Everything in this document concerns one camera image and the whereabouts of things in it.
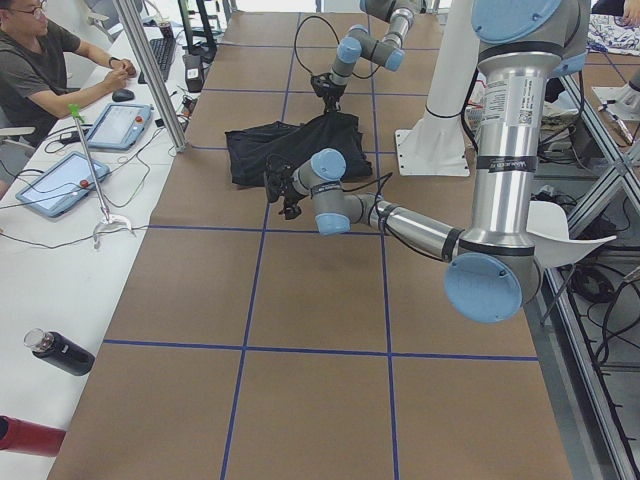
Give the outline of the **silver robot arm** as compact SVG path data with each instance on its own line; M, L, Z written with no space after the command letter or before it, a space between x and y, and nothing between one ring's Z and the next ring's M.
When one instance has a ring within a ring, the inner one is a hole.
M300 166L269 164L265 188L286 218L310 198L323 235L356 223L394 236L447 263L446 295L465 317L512 317L538 291L547 261L527 230L548 79L580 70L586 56L585 1L477 1L470 27L478 38L485 103L477 140L472 222L460 230L385 201L349 194L346 162L327 148Z
M405 57L405 38L414 24L415 16L426 12L426 4L426 1L407 0L360 2L360 9L364 13L386 22L388 29L384 37L378 40L369 34L365 26L352 26L339 41L330 70L311 76L311 86L316 96L324 102L324 113L340 110L340 99L360 58L389 71L399 69Z

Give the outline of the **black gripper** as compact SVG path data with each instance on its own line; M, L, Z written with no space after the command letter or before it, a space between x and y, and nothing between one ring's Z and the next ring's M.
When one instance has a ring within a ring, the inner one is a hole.
M323 98L324 114L335 113L341 110L340 97L345 91L345 86L334 83L331 80L329 72L312 75L310 77L310 84L316 96Z
M294 220L301 215L298 202L311 195L310 189L300 179L299 172L293 167L284 167L280 173L280 196L284 202L279 215L285 220Z

